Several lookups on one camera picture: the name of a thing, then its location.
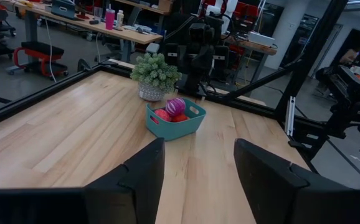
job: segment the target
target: pink bottle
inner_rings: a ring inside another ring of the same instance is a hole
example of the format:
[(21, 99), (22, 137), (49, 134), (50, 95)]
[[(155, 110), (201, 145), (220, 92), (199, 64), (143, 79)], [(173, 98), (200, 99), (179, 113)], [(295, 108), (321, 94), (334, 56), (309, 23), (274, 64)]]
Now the pink bottle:
[(105, 28), (108, 30), (112, 30), (114, 20), (115, 20), (115, 10), (107, 9), (105, 11)]

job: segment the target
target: plastic basket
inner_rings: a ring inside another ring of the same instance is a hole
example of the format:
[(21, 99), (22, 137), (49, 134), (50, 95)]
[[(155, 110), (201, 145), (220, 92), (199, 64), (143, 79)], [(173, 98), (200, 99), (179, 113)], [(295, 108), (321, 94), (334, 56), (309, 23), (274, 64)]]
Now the plastic basket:
[(156, 110), (165, 108), (151, 109), (150, 105), (147, 104), (147, 128), (155, 136), (165, 138), (165, 141), (171, 141), (196, 132), (205, 118), (206, 111), (191, 100), (185, 98), (183, 100), (186, 102), (184, 114), (189, 119), (177, 123), (167, 122), (155, 114)]

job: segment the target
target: green plant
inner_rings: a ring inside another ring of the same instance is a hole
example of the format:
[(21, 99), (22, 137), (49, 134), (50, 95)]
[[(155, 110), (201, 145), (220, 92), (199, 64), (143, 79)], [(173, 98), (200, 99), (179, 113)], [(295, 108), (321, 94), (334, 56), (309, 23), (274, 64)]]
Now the green plant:
[(174, 84), (181, 77), (176, 66), (168, 65), (163, 54), (145, 54), (137, 57), (137, 64), (130, 78), (159, 88), (165, 93), (174, 91)]

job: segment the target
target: concrete floor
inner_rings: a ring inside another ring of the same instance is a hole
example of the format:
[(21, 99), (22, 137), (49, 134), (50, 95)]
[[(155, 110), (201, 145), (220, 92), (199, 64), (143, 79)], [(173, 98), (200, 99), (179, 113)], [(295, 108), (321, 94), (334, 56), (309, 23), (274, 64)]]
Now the concrete floor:
[[(9, 13), (8, 21), (17, 29), (16, 37), (7, 38), (8, 46), (15, 49), (21, 45), (21, 42), (26, 40), (24, 21), (18, 19), (11, 13)], [(39, 41), (49, 43), (46, 35), (46, 28), (38, 27), (37, 29)], [(63, 32), (55, 27), (50, 28), (50, 35), (52, 44), (65, 50), (64, 56), (59, 62), (68, 66), (70, 74), (76, 72), (77, 62), (80, 58), (85, 59), (91, 65), (95, 64), (94, 56), (97, 54), (95, 41), (89, 42), (76, 35), (74, 32)], [(101, 54), (109, 52), (100, 42), (98, 44)], [(132, 63), (135, 62), (135, 58), (138, 55), (140, 54), (135, 53), (131, 56)], [(25, 55), (20, 56), (20, 61), (26, 61)], [(48, 78), (38, 74), (18, 71), (14, 75), (8, 75), (5, 69), (10, 66), (13, 66), (13, 62), (10, 61), (6, 55), (0, 56), (1, 98), (15, 100), (53, 84)], [(248, 69), (244, 67), (240, 71), (237, 81), (243, 83), (244, 74), (246, 79), (250, 80), (256, 66), (257, 64), (255, 62), (250, 62)], [(269, 75), (272, 72), (274, 72), (274, 70), (264, 68), (260, 78)], [(281, 77), (266, 86), (254, 90), (251, 97), (262, 100), (268, 106), (274, 108), (281, 98), (281, 91), (285, 90), (289, 79), (289, 76)], [(313, 95), (317, 83), (316, 80), (306, 80), (297, 96), (296, 105), (307, 117), (317, 121), (326, 121), (331, 116), (329, 108), (334, 104), (334, 101)], [(225, 89), (235, 88), (220, 83), (218, 83), (217, 86)], [(325, 144), (317, 156), (312, 160), (312, 163), (324, 177), (348, 187), (360, 189), (360, 153), (358, 151), (360, 148), (360, 134), (357, 132), (356, 128), (350, 128), (346, 132), (348, 136), (344, 140), (331, 138), (330, 141), (335, 147), (332, 146), (330, 142)]]

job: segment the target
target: red stool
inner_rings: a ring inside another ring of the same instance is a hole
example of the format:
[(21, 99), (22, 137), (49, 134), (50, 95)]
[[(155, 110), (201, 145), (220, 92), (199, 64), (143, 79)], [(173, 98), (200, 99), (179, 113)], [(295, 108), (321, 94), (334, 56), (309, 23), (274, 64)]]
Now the red stool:
[[(34, 58), (40, 59), (38, 62), (31, 62), (26, 65), (20, 65), (18, 62), (18, 52), (24, 50), (26, 55), (32, 56)], [(58, 47), (52, 47), (52, 56), (51, 56), (51, 67), (54, 76), (63, 74), (64, 76), (68, 75), (68, 67), (56, 63), (55, 61), (61, 59), (61, 56), (64, 54), (64, 50)], [(14, 51), (14, 64), (19, 68), (23, 68), (25, 72), (29, 70), (34, 70), (41, 72), (44, 76), (50, 77), (52, 80), (50, 72), (50, 45), (37, 41), (22, 42), (21, 47), (17, 48)]]

